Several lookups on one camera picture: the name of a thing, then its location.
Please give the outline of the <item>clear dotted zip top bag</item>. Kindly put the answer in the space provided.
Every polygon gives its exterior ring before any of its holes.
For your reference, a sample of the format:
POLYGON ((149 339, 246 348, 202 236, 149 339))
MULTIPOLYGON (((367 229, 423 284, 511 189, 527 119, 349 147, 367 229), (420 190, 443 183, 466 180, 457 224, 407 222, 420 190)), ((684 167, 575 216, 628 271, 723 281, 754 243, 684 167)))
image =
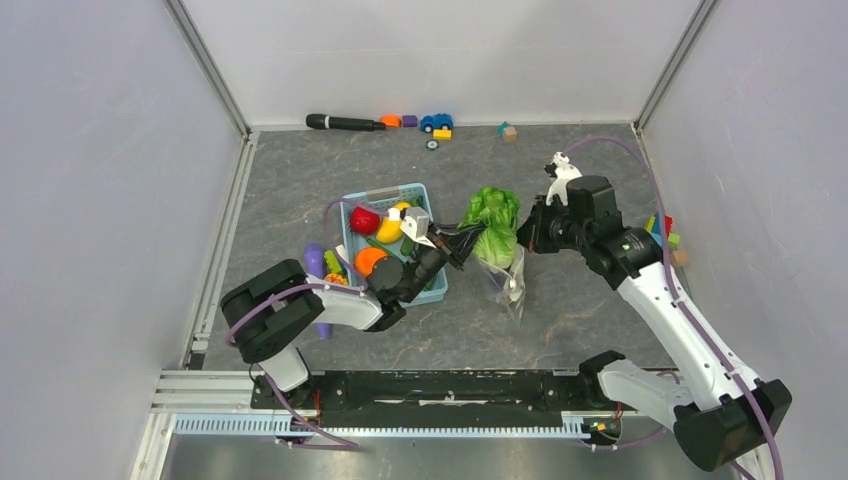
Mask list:
POLYGON ((516 244, 507 268, 491 265, 474 257, 474 272, 478 285, 490 303, 498 305, 514 324, 520 326, 526 299, 524 279, 525 249, 516 244))

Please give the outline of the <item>orange toy fruit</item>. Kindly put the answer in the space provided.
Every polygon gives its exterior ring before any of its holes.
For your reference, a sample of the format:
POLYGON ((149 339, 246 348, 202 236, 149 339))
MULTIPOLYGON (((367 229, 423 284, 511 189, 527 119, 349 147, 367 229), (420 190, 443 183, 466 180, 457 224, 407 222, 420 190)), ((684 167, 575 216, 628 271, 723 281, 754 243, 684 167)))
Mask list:
POLYGON ((376 263, 388 256, 389 254, 383 249, 368 246, 356 254, 353 265, 362 277, 367 278, 372 273, 376 263))

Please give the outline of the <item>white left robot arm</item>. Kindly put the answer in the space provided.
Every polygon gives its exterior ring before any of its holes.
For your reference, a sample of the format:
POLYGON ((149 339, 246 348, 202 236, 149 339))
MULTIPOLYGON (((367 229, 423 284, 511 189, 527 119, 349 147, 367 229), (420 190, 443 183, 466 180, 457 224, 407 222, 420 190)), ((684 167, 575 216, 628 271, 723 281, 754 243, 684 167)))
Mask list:
POLYGON ((221 299, 229 326, 225 340, 246 364, 262 368, 281 400, 302 407, 313 397, 314 381, 293 342, 308 326, 318 322, 371 333, 387 330, 446 265, 463 267, 485 228, 429 224, 408 260, 388 256, 375 263, 364 290, 320 280, 299 261, 285 259, 221 299))

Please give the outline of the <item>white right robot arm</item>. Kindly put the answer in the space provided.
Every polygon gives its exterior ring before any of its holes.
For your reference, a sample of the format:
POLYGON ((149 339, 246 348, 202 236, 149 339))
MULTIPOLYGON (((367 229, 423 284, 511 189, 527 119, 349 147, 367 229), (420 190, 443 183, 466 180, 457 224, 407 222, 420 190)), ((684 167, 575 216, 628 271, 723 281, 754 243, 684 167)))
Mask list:
POLYGON ((793 397, 766 381, 717 335, 642 228, 627 227, 603 176, 553 181, 536 197, 518 241, 538 254, 574 250, 645 321, 683 381, 651 374, 607 351, 583 362, 580 400, 591 408, 621 402, 671 430, 689 460, 714 471, 773 445, 793 397))

